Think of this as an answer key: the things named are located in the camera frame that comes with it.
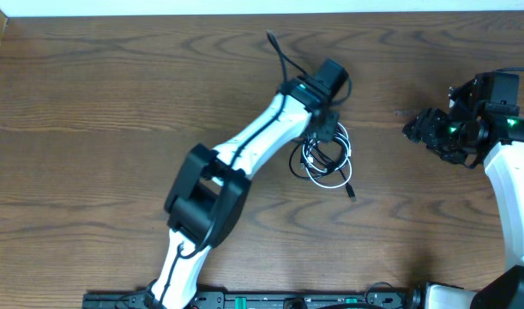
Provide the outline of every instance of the brown wooden surface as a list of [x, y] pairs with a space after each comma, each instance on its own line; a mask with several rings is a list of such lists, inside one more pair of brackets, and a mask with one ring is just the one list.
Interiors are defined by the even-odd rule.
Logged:
[[[401, 128], [445, 108], [449, 86], [524, 65], [524, 13], [14, 19], [0, 51], [0, 307], [78, 307], [87, 290], [159, 275], [184, 155], [241, 130], [281, 81], [268, 28], [306, 68], [332, 57], [351, 73], [340, 119], [359, 201], [295, 179], [284, 147], [200, 283], [476, 289], [501, 274], [483, 169], [441, 162]], [[524, 75], [520, 104], [524, 116]]]

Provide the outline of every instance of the white wall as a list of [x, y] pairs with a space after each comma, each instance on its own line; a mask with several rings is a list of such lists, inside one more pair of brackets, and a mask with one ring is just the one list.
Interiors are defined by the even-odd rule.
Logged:
[[524, 0], [0, 0], [8, 17], [524, 10]]

